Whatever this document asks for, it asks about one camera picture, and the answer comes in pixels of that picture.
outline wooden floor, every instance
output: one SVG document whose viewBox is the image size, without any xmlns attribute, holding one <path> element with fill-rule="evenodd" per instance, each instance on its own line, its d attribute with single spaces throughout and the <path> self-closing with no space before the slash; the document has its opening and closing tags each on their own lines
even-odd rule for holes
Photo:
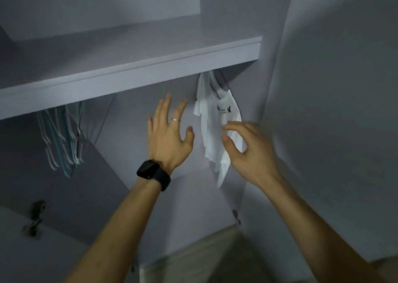
<svg viewBox="0 0 398 283">
<path fill-rule="evenodd" d="M 259 255 L 233 226 L 140 269 L 141 283 L 273 282 Z"/>
</svg>

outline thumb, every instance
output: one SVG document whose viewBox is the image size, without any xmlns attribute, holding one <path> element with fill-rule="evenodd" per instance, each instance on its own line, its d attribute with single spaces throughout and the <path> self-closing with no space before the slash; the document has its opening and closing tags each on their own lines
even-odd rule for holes
<svg viewBox="0 0 398 283">
<path fill-rule="evenodd" d="M 234 142 L 229 136 L 223 135 L 221 140 L 226 152 L 229 155 L 229 158 L 231 159 L 231 162 L 233 162 L 234 160 L 236 160 L 236 158 L 238 158 L 241 155 L 241 153 L 239 152 L 238 149 L 236 149 Z"/>
<path fill-rule="evenodd" d="M 189 126 L 187 128 L 187 132 L 185 134 L 185 140 L 184 143 L 188 144 L 191 149 L 193 148 L 193 140 L 195 139 L 195 133 L 193 133 L 193 128 Z"/>
</svg>

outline black smartwatch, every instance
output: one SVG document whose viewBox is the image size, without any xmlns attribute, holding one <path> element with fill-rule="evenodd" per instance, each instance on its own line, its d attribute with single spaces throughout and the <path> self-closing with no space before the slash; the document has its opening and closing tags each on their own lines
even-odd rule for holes
<svg viewBox="0 0 398 283">
<path fill-rule="evenodd" d="M 167 189 L 171 181 L 169 174 L 153 160 L 144 161 L 137 171 L 137 176 L 158 181 L 162 185 L 162 192 Z"/>
</svg>

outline hand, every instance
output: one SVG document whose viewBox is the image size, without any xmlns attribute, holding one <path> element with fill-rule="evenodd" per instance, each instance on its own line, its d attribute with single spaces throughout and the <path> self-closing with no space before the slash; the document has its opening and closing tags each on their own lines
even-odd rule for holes
<svg viewBox="0 0 398 283">
<path fill-rule="evenodd" d="M 238 132 L 246 142 L 247 150 L 240 153 L 227 135 L 222 137 L 232 165 L 244 179 L 261 189 L 268 188 L 275 181 L 281 181 L 272 145 L 259 127 L 246 122 L 228 121 L 222 129 Z"/>
<path fill-rule="evenodd" d="M 187 100 L 180 103 L 174 111 L 172 122 L 167 122 L 171 94 L 161 99 L 152 118 L 148 117 L 149 159 L 160 164 L 169 175 L 191 154 L 195 135 L 191 126 L 187 128 L 185 140 L 180 137 L 180 120 Z"/>
</svg>

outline shelf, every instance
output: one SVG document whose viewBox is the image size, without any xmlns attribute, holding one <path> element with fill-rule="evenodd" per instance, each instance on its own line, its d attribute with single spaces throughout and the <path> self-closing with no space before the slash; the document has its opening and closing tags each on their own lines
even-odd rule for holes
<svg viewBox="0 0 398 283">
<path fill-rule="evenodd" d="M 200 15 L 16 42 L 0 64 L 0 119 L 254 61 L 260 44 Z"/>
</svg>

